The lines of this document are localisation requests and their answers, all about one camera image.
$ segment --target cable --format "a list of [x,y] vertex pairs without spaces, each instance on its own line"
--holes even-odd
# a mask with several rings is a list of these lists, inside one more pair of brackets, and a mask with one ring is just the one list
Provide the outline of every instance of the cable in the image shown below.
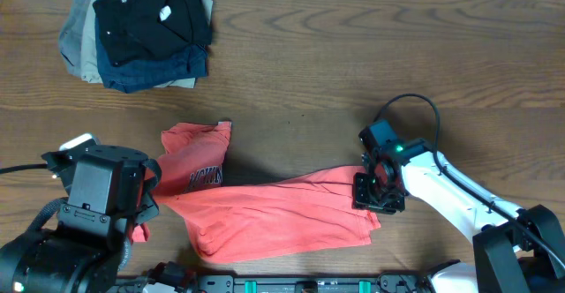
[[10,168],[0,169],[0,174],[8,174],[15,171],[26,170],[26,169],[46,169],[47,164],[28,164],[28,165],[19,165],[19,166],[12,166]]
[[532,242],[534,242],[535,244],[537,244],[540,248],[542,248],[543,250],[545,250],[547,252],[547,254],[551,255],[552,257],[554,257],[554,259],[561,265],[561,267],[565,270],[565,260],[562,259],[559,255],[557,255],[557,253],[555,252],[555,250],[551,247],[551,245],[549,245],[547,242],[545,242],[543,239],[539,238],[538,236],[536,236],[533,232],[529,231],[527,228],[525,228],[525,226],[523,226],[520,222],[518,222],[516,220],[516,218],[512,217],[510,214],[508,214],[507,212],[505,212],[504,210],[498,208],[496,206],[496,204],[494,204],[493,201],[488,201],[487,199],[482,198],[480,195],[478,195],[476,192],[474,192],[473,190],[471,190],[469,187],[465,186],[463,183],[461,183],[458,179],[456,179],[455,177],[453,177],[447,170],[447,168],[443,165],[441,165],[440,159],[438,158],[438,142],[440,139],[440,128],[441,128],[441,123],[440,123],[440,111],[437,109],[437,107],[435,106],[435,104],[433,104],[433,102],[428,99],[427,97],[425,97],[422,94],[400,94],[397,95],[396,97],[392,98],[390,101],[388,101],[387,103],[385,103],[385,105],[382,106],[382,108],[380,108],[379,113],[377,114],[377,116],[374,118],[374,122],[378,121],[380,119],[380,116],[387,110],[387,108],[395,101],[398,101],[399,99],[402,99],[404,97],[416,97],[419,99],[422,99],[426,102],[428,102],[430,104],[430,106],[433,109],[433,113],[435,114],[435,139],[433,141],[432,144],[432,155],[433,155],[433,161],[435,162],[435,165],[438,167],[438,169],[440,170],[440,175],[445,175],[447,178],[449,178],[453,183],[455,183],[457,185],[457,187],[461,188],[464,192],[469,193],[473,198],[475,198],[476,200],[480,201],[483,205],[487,206],[490,210],[494,211],[495,213],[499,214],[502,218],[508,220],[508,222],[510,222],[512,225],[514,225],[517,229],[519,229],[520,231],[522,231]]

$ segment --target red fabric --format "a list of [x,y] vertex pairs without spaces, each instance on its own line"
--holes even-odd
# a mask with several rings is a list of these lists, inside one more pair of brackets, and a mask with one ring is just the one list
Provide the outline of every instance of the red fabric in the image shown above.
[[163,137],[164,145],[175,148],[166,146],[169,154],[157,160],[167,179],[155,189],[154,197],[185,219],[192,246],[201,258],[229,263],[371,243],[370,231],[380,227],[376,215],[351,207],[353,177],[362,167],[326,169],[256,186],[207,188],[218,180],[208,177],[200,181],[202,185],[192,184],[188,189],[198,192],[182,193],[191,182],[187,177],[194,181],[195,169],[212,166],[202,161],[223,160],[225,149],[220,151],[216,145],[227,147],[230,137],[229,131],[222,139],[217,135],[218,127],[206,128],[212,129],[208,134],[215,134],[200,139],[195,147],[195,137],[204,133],[202,128],[188,125],[195,126],[192,129],[197,132],[191,139],[180,135],[176,140],[176,135],[171,135],[165,143]]

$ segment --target black cable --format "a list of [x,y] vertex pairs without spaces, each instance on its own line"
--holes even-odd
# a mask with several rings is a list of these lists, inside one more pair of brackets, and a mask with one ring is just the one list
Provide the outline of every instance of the black cable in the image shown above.
[[26,170],[26,169],[46,169],[47,164],[28,164],[28,165],[19,165],[19,166],[12,166],[10,168],[0,169],[0,174],[8,174],[15,171]]
[[540,248],[542,248],[543,250],[545,250],[547,252],[547,254],[551,255],[552,257],[554,257],[555,260],[557,260],[557,262],[561,265],[561,267],[565,270],[565,260],[562,259],[561,257],[559,257],[559,255],[557,255],[557,253],[555,252],[555,250],[551,247],[551,245],[549,245],[547,242],[545,242],[543,239],[539,238],[538,236],[536,236],[533,232],[529,231],[525,226],[523,226],[520,222],[518,222],[516,220],[516,218],[512,217],[510,214],[508,214],[507,212],[505,212],[504,210],[498,208],[496,206],[496,204],[494,204],[493,201],[489,201],[487,199],[484,199],[483,197],[481,197],[480,195],[478,195],[475,191],[473,191],[471,188],[465,186],[463,183],[461,183],[458,179],[456,179],[455,177],[453,177],[448,171],[447,168],[443,165],[441,165],[440,159],[438,158],[438,142],[440,139],[440,128],[441,128],[441,124],[440,124],[440,112],[437,109],[437,107],[435,106],[435,104],[433,104],[433,102],[428,99],[427,97],[425,97],[422,94],[400,94],[397,95],[396,97],[394,97],[393,99],[391,99],[390,101],[388,101],[387,103],[385,103],[384,106],[382,106],[382,108],[380,108],[379,113],[377,114],[377,116],[374,118],[374,122],[376,122],[377,120],[379,120],[380,116],[387,110],[388,106],[390,106],[393,102],[402,99],[404,97],[416,97],[419,99],[422,99],[426,102],[428,102],[430,104],[430,106],[433,109],[433,113],[435,114],[435,139],[433,141],[432,144],[432,155],[433,155],[433,161],[435,162],[435,165],[438,167],[438,169],[440,170],[440,175],[445,175],[447,178],[449,178],[453,183],[455,183],[457,185],[457,187],[461,188],[464,192],[469,193],[474,199],[478,200],[479,202],[481,202],[483,205],[487,206],[490,210],[494,211],[495,213],[499,214],[500,216],[502,216],[504,219],[508,220],[508,222],[510,222],[512,225],[514,225],[517,229],[519,229],[520,231],[522,231],[526,237],[528,237],[532,242],[534,242],[535,244],[537,244]]

